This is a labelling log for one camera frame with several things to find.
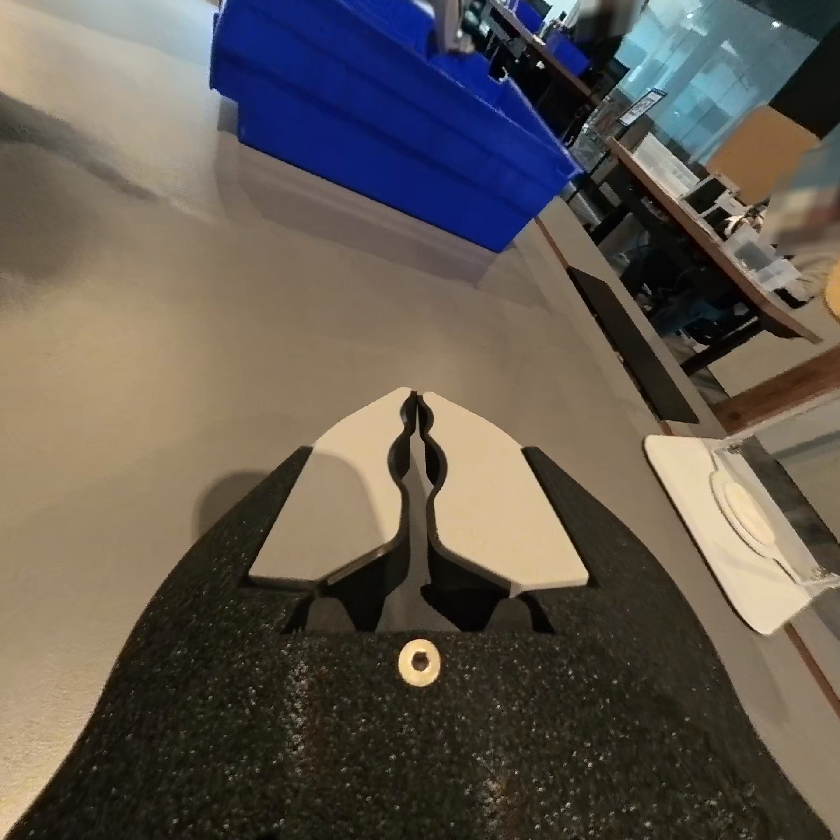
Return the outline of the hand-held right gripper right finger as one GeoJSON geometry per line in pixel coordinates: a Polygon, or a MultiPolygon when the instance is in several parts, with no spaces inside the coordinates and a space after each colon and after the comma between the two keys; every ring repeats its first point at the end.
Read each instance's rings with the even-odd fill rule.
{"type": "Polygon", "coordinates": [[[519,442],[434,392],[420,409],[439,465],[427,531],[434,551],[508,597],[586,586],[589,571],[519,442]]]}

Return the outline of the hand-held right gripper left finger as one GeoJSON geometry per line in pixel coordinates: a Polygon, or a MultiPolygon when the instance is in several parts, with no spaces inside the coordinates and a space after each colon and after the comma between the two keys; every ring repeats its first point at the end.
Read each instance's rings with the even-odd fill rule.
{"type": "Polygon", "coordinates": [[[310,447],[248,577],[314,590],[393,551],[406,535],[417,393],[399,387],[310,447]]]}

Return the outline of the blue plastic bin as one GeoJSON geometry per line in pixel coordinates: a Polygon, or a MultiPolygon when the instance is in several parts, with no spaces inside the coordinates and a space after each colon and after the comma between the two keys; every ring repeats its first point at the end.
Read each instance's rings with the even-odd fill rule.
{"type": "Polygon", "coordinates": [[[209,86],[238,140],[500,253],[582,169],[510,78],[412,2],[231,1],[209,86]]]}

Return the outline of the sign stand with white base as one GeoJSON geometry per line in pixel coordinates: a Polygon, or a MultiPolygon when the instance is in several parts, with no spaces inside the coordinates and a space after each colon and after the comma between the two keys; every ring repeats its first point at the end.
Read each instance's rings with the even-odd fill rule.
{"type": "Polygon", "coordinates": [[[838,401],[814,397],[723,438],[651,435],[644,454],[730,608],[763,636],[838,599],[838,539],[794,482],[789,426],[838,401]]]}

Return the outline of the brown wooden desk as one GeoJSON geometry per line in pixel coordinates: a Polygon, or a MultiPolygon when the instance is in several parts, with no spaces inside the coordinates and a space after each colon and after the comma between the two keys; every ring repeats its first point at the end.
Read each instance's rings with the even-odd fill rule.
{"type": "Polygon", "coordinates": [[[761,332],[770,333],[785,340],[802,339],[812,345],[823,342],[823,338],[808,329],[794,316],[790,307],[777,298],[775,293],[765,291],[759,282],[744,268],[734,255],[725,250],[725,242],[716,236],[711,228],[701,221],[700,216],[680,197],[671,195],[665,183],[649,170],[638,155],[630,151],[620,140],[609,139],[606,147],[612,158],[623,168],[626,176],[637,185],[640,193],[649,195],[665,215],[687,236],[717,269],[726,275],[731,293],[745,303],[751,319],[734,331],[681,364],[683,372],[693,375],[719,361],[725,355],[761,332]]]}
{"type": "Polygon", "coordinates": [[[578,99],[595,106],[600,104],[603,96],[586,85],[581,79],[581,73],[588,67],[586,57],[580,51],[569,45],[567,54],[580,58],[582,69],[568,66],[557,57],[551,47],[543,42],[538,31],[544,23],[543,16],[532,2],[480,2],[479,19],[487,23],[492,37],[504,47],[516,60],[522,56],[532,63],[542,63],[552,75],[552,79],[569,89],[577,91],[578,99]]]}

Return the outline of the clear plastic box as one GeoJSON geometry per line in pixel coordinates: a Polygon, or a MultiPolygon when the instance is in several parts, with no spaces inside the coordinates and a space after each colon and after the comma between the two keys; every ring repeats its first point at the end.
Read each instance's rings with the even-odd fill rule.
{"type": "Polygon", "coordinates": [[[751,227],[741,227],[723,245],[733,262],[764,292],[790,298],[792,306],[804,306],[813,298],[803,285],[802,273],[775,247],[764,245],[751,227]]]}

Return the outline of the small framed sign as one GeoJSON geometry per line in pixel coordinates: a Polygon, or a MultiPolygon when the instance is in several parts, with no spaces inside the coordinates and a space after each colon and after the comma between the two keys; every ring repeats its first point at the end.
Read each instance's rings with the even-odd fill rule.
{"type": "Polygon", "coordinates": [[[623,129],[631,127],[666,96],[666,91],[658,88],[650,88],[642,97],[634,101],[620,114],[618,117],[619,126],[623,129]]]}

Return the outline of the brown cardboard sheet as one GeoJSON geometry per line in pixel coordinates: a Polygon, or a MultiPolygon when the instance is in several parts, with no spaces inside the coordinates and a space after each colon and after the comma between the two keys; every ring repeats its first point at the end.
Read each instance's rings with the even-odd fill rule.
{"type": "Polygon", "coordinates": [[[764,104],[740,120],[704,167],[711,174],[724,175],[743,195],[763,196],[818,144],[814,133],[764,104]]]}

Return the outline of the small blue crate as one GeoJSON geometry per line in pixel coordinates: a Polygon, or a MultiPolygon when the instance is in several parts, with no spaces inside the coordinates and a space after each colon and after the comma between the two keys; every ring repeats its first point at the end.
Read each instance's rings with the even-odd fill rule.
{"type": "Polygon", "coordinates": [[[590,58],[564,31],[552,31],[545,41],[545,48],[575,77],[582,77],[591,66],[590,58]]]}

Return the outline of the grey metal part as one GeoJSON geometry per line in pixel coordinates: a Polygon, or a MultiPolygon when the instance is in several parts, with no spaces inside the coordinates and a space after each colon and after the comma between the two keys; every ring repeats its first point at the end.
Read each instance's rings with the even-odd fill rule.
{"type": "Polygon", "coordinates": [[[465,1],[426,1],[434,16],[435,43],[439,53],[467,55],[475,51],[472,38],[462,29],[465,1]]]}

